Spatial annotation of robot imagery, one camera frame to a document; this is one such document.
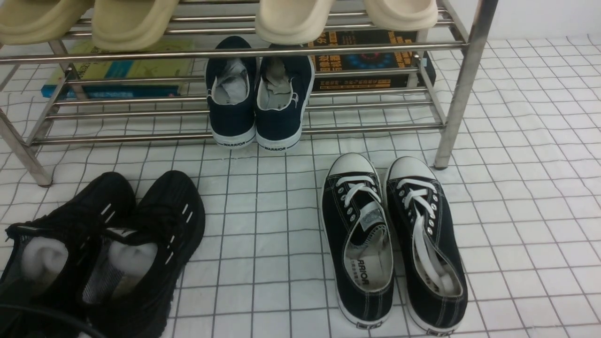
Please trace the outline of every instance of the shoelace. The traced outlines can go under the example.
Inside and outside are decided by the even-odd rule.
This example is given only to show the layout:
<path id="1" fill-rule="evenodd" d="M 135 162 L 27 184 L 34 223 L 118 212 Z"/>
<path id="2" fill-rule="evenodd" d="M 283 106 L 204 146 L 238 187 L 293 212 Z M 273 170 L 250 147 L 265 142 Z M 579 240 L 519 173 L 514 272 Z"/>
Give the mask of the shoelace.
<path id="1" fill-rule="evenodd" d="M 336 187 L 338 188 L 339 186 L 341 186 L 342 184 L 347 183 L 347 182 L 357 182 L 357 181 L 358 182 L 362 182 L 362 183 L 349 183 L 349 187 L 350 187 L 349 191 L 346 193 L 346 195 L 342 196 L 342 198 L 344 199 L 344 207 L 349 207 L 351 199 L 353 199 L 353 197 L 355 196 L 355 194 L 357 192 L 359 192 L 359 191 L 367 192 L 378 203 L 382 202 L 382 200 L 380 199 L 380 196 L 378 196 L 377 192 L 373 188 L 370 188 L 365 183 L 363 183 L 363 181 L 367 181 L 367 182 L 370 182 L 372 185 L 376 185 L 374 183 L 374 180 L 371 179 L 371 177 L 369 177 L 369 176 L 348 176 L 348 177 L 342 177 L 341 179 L 339 179 L 336 182 Z"/>
<path id="2" fill-rule="evenodd" d="M 419 257 L 419 261 L 421 262 L 424 271 L 432 281 L 440 290 L 442 290 L 445 294 L 453 293 L 453 281 L 449 273 L 444 270 L 440 261 L 438 261 L 438 257 L 436 255 L 436 249 L 432 246 L 432 243 L 428 238 L 426 238 L 426 231 L 428 234 L 432 235 L 434 227 L 434 220 L 436 219 L 436 215 L 434 211 L 436 211 L 437 207 L 434 203 L 428 204 L 428 202 L 424 199 L 425 196 L 428 196 L 428 189 L 431 189 L 434 194 L 437 194 L 436 187 L 428 182 L 423 182 L 420 180 L 413 179 L 402 179 L 399 181 L 397 185 L 397 189 L 402 189 L 405 184 L 412 184 L 424 187 L 424 189 L 419 190 L 409 190 L 409 193 L 403 197 L 402 202 L 404 203 L 404 208 L 409 208 L 409 203 L 414 201 L 415 203 L 419 203 L 426 212 L 430 219 L 428 220 L 428 224 L 430 227 L 427 230 L 424 228 L 424 223 L 426 222 L 425 215 L 422 215 L 417 208 L 415 208 L 415 222 L 413 224 L 413 243 L 415 244 L 415 249 L 417 251 L 417 255 Z M 399 196 L 403 196 L 404 190 L 399 192 Z"/>

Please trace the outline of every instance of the shoe rack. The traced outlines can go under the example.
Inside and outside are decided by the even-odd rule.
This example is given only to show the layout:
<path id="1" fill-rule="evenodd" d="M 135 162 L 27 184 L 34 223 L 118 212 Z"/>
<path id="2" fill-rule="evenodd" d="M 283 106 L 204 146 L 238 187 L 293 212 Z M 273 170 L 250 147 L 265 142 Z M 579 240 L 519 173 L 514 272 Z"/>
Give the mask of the shoe rack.
<path id="1" fill-rule="evenodd" d="M 180 6 L 202 7 L 207 4 L 256 4 L 258 0 L 182 0 Z M 394 89 L 369 89 L 352 91 L 331 91 L 313 93 L 311 97 L 335 97 L 335 96 L 364 96 L 364 95 L 396 95 L 398 100 L 386 102 L 361 102 L 361 103 L 343 103 L 333 105 L 310 105 L 307 110 L 315 111 L 348 111 L 360 109 L 386 109 L 386 108 L 409 108 L 416 106 L 429 106 L 433 116 L 433 123 L 402 123 L 402 124 L 384 124 L 367 126 L 341 126 L 329 128 L 306 128 L 304 135 L 320 134 L 363 134 L 370 132 L 401 132 L 401 131 L 420 131 L 420 130 L 439 130 L 442 137 L 436 159 L 433 164 L 436 169 L 444 169 L 448 166 L 451 152 L 459 132 L 459 127 L 463 119 L 463 113 L 468 103 L 468 98 L 474 84 L 474 79 L 480 59 L 486 45 L 490 26 L 495 14 L 498 0 L 479 0 L 477 12 L 474 17 L 474 23 L 471 30 L 468 30 L 461 23 L 457 13 L 450 4 L 450 0 L 438 0 L 439 21 L 433 29 L 449 29 L 452 40 L 443 42 L 425 42 L 427 33 L 425 31 L 418 34 L 417 42 L 410 45 L 354 45 L 354 46 L 325 46 L 312 48 L 290 48 L 290 49 L 252 49 L 252 50 L 228 50 L 215 51 L 212 49 L 202 49 L 186 52 L 126 52 L 126 53 L 107 53 L 107 54 L 68 54 L 63 44 L 63 40 L 91 37 L 91 21 L 89 19 L 80 19 L 76 26 L 83 27 L 84 30 L 73 30 L 68 32 L 61 40 L 50 41 L 50 48 L 53 54 L 50 55 L 23 55 L 0 57 L 2 64 L 52 64 L 59 63 L 65 71 L 65 76 L 56 86 L 52 97 L 45 106 L 39 120 L 35 124 L 29 136 L 24 139 L 8 120 L 4 112 L 0 111 L 0 136 L 10 146 L 12 151 L 19 158 L 23 166 L 33 176 L 40 186 L 49 186 L 52 184 L 52 176 L 43 168 L 36 158 L 36 154 L 41 146 L 66 145 L 66 144 L 93 144 L 93 143 L 125 143 L 125 142 L 153 142 L 153 141 L 181 141 L 181 140 L 204 140 L 211 139 L 210 131 L 201 132 L 183 132 L 179 134 L 148 134 L 148 135 L 119 135 L 119 136 L 94 136 L 94 137 L 49 137 L 49 129 L 55 121 L 93 119 L 107 120 L 111 118 L 136 118 L 136 117 L 166 117 L 166 116 L 190 116 L 190 115 L 208 115 L 207 108 L 182 109 L 182 110 L 164 110 L 164 111 L 105 111 L 104 106 L 108 105 L 143 105 L 148 103 L 184 103 L 195 102 L 199 107 L 206 106 L 206 97 L 202 95 L 190 95 L 179 97 L 151 97 L 140 99 L 89 99 L 86 97 L 82 86 L 90 85 L 108 85 L 108 84 L 140 84 L 149 82 L 203 82 L 202 76 L 179 76 L 173 78 L 136 78 L 136 79 L 103 79 L 103 80 L 81 80 L 74 71 L 73 63 L 83 61 L 123 61 L 123 60 L 143 60 L 157 58 L 221 58 L 221 57 L 263 57 L 269 55 L 329 55 L 329 54 L 363 54 L 378 52 L 407 52 L 414 51 L 415 57 L 413 66 L 405 69 L 379 69 L 379 70 L 361 70 L 352 72 L 336 72 L 335 75 L 341 78 L 356 75 L 375 75 L 375 74 L 409 74 L 409 86 L 407 88 Z M 254 15 L 223 15 L 223 16 L 188 16 L 173 17 L 171 23 L 195 23 L 195 24 L 218 24 L 218 28 L 186 28 L 176 29 L 168 28 L 165 35 L 243 35 L 253 34 L 254 28 L 240 27 L 241 22 L 253 22 Z M 367 18 L 364 11 L 347 11 L 339 13 L 330 13 L 330 19 L 335 19 L 336 24 L 328 23 L 327 31 L 340 30 L 360 30 L 360 29 L 378 29 L 371 23 L 346 23 L 340 24 L 342 20 L 356 22 L 357 18 Z M 436 93 L 433 90 L 432 83 L 426 75 L 424 62 L 420 58 L 424 51 L 441 50 L 460 50 L 463 53 L 463 62 L 457 78 L 457 84 L 454 89 L 453 99 L 448 112 L 441 108 Z M 425 86 L 418 87 L 417 74 L 421 74 Z M 66 99 L 66 94 L 72 88 L 76 93 L 76 99 Z M 413 100 L 404 99 L 405 95 L 421 94 L 427 99 Z M 64 113 L 63 107 L 82 107 L 86 106 L 86 111 L 92 108 L 98 112 L 79 112 Z"/>

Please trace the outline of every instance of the slide sandal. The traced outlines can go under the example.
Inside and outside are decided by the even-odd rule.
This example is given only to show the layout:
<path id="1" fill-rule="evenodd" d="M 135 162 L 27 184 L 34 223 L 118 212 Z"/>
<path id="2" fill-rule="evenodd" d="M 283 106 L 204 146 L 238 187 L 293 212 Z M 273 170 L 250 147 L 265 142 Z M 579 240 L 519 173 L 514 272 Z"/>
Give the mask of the slide sandal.
<path id="1" fill-rule="evenodd" d="M 323 32 L 335 0 L 261 0 L 257 35 L 279 45 L 311 42 Z"/>
<path id="2" fill-rule="evenodd" d="M 394 31 L 432 28 L 438 21 L 436 0 L 363 0 L 371 21 Z"/>
<path id="3" fill-rule="evenodd" d="M 96 0 L 94 45 L 109 51 L 137 51 L 163 37 L 179 0 Z"/>
<path id="4" fill-rule="evenodd" d="M 28 45 L 62 37 L 93 0 L 5 0 L 0 7 L 0 42 Z"/>

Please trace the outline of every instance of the grid pattern floor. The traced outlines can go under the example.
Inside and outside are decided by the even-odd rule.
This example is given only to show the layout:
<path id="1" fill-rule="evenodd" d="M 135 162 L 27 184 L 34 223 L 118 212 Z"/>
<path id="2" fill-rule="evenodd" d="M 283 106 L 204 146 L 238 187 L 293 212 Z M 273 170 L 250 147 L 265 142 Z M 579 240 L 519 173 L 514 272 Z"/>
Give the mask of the grid pattern floor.
<path id="1" fill-rule="evenodd" d="M 461 55 L 432 57 L 435 87 L 447 109 Z M 46 101 L 38 90 L 54 67 L 21 67 L 0 94 L 19 131 L 28 133 L 35 124 Z M 199 60 L 194 72 L 203 68 Z M 470 302 L 454 338 L 601 334 L 600 98 L 601 38 L 489 43 L 451 165 L 435 172 L 451 202 L 469 279 Z M 305 124 L 430 119 L 427 109 L 386 109 L 320 112 Z M 206 117 L 90 120 L 57 122 L 50 133 L 161 133 L 206 125 Z M 402 292 L 395 294 L 391 317 L 375 330 L 355 329 L 338 309 L 318 221 L 327 170 L 347 152 L 367 156 L 382 172 L 398 156 L 431 165 L 440 139 L 436 132 L 366 136 L 304 138 L 277 156 L 256 144 L 237 151 L 212 144 L 44 147 L 39 159 L 55 179 L 49 189 L 34 184 L 1 143 L 0 223 L 4 228 L 46 214 L 104 171 L 125 175 L 141 197 L 163 172 L 181 170 L 198 185 L 207 230 L 180 278 L 163 337 L 420 337 L 424 332 L 408 317 Z M 0 241 L 0 267 L 10 253 L 11 242 Z M 399 291 L 399 264 L 396 273 Z"/>

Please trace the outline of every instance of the black canvas sneaker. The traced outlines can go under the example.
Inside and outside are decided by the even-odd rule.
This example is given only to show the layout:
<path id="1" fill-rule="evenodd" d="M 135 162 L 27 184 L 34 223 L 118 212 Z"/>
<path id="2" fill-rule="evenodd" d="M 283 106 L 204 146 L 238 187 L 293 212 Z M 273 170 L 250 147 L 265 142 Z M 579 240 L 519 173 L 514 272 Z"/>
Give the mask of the black canvas sneaker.
<path id="1" fill-rule="evenodd" d="M 134 207 L 129 182 L 117 173 L 105 173 L 49 215 L 11 225 L 6 232 L 14 247 L 0 290 L 15 290 L 5 287 L 14 283 L 29 284 L 31 289 L 24 292 L 31 295 L 29 305 L 58 310 L 85 322 L 76 292 L 100 247 L 96 231 L 128 216 Z M 9 295 L 0 291 L 0 300 L 5 297 Z M 43 316 L 25 315 L 22 320 L 23 337 L 36 331 L 41 337 L 79 335 L 72 327 Z"/>
<path id="2" fill-rule="evenodd" d="M 379 327 L 392 307 L 392 246 L 376 170 L 355 153 L 340 156 L 323 185 L 322 224 L 338 305 L 357 328 Z"/>
<path id="3" fill-rule="evenodd" d="M 111 338 L 160 337 L 204 219 L 192 180 L 179 171 L 161 176 L 131 217 L 102 233 L 102 251 L 81 292 L 90 322 Z"/>
<path id="4" fill-rule="evenodd" d="M 257 142 L 265 150 L 284 152 L 301 139 L 315 67 L 310 57 L 264 57 L 259 73 L 255 101 Z"/>
<path id="5" fill-rule="evenodd" d="M 403 157 L 388 169 L 384 190 L 403 255 L 411 318 L 428 334 L 447 336 L 463 319 L 468 293 L 441 184 L 426 164 Z"/>
<path id="6" fill-rule="evenodd" d="M 250 49 L 241 37 L 231 36 L 220 49 Z M 205 81 L 209 94 L 209 120 L 217 144 L 229 149 L 247 146 L 255 139 L 254 100 L 256 58 L 209 59 Z"/>

